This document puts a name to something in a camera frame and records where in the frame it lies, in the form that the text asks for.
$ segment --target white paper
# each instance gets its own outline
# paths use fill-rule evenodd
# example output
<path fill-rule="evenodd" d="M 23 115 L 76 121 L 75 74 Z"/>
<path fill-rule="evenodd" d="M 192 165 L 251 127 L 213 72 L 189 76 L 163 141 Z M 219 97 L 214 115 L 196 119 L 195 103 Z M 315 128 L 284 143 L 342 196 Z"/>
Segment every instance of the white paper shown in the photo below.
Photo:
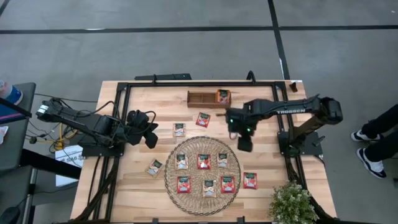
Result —
<path fill-rule="evenodd" d="M 83 148 L 80 146 L 68 146 L 64 150 L 55 151 L 55 159 L 58 161 L 66 162 L 67 164 L 83 167 L 83 157 L 81 156 Z M 55 185 L 62 187 L 67 184 L 74 183 L 78 180 L 64 177 L 61 175 L 55 176 Z"/>

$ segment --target person's leg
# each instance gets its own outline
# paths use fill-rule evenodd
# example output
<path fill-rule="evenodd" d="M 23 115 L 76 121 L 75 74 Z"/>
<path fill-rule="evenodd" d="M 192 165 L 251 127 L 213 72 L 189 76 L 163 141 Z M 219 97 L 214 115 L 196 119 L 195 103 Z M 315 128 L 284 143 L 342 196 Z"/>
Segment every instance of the person's leg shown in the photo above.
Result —
<path fill-rule="evenodd" d="M 378 118 L 365 124 L 359 131 L 351 133 L 351 138 L 354 141 L 379 141 L 383 138 L 381 133 L 385 133 L 397 124 L 398 105 L 395 105 Z"/>
<path fill-rule="evenodd" d="M 365 168 L 377 178 L 385 178 L 382 160 L 389 159 L 398 152 L 398 131 L 394 131 L 381 141 L 371 144 L 366 149 L 358 149 L 357 156 L 362 160 Z"/>

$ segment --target table leg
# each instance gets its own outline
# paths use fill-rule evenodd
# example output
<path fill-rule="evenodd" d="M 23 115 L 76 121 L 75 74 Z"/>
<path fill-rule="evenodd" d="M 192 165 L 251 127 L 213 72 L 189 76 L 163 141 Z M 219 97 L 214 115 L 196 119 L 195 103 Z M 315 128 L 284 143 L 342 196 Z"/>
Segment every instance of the table leg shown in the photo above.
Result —
<path fill-rule="evenodd" d="M 20 166 L 32 166 L 36 169 L 53 172 L 64 177 L 79 179 L 81 168 L 40 155 L 27 149 L 22 150 Z"/>

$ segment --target black pants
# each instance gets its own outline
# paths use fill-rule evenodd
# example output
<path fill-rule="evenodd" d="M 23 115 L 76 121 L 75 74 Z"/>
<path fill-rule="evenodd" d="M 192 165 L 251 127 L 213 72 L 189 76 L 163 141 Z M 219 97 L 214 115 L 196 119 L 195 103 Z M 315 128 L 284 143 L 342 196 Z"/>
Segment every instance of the black pants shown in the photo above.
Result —
<path fill-rule="evenodd" d="M 376 138 L 377 134 L 385 133 L 398 124 L 398 105 L 370 121 L 362 127 L 362 133 L 369 138 Z M 365 150 L 365 156 L 372 162 L 391 158 L 398 152 L 398 131 L 394 131 L 381 141 L 371 144 Z"/>

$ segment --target white snack packet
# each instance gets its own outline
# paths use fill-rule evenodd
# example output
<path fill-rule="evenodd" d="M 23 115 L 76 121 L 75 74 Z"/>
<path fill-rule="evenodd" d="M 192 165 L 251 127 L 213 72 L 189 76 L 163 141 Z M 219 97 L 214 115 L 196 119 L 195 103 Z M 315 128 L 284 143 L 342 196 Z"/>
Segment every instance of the white snack packet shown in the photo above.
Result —
<path fill-rule="evenodd" d="M 8 131 L 8 126 L 0 127 L 0 144 L 2 144 L 7 131 Z"/>

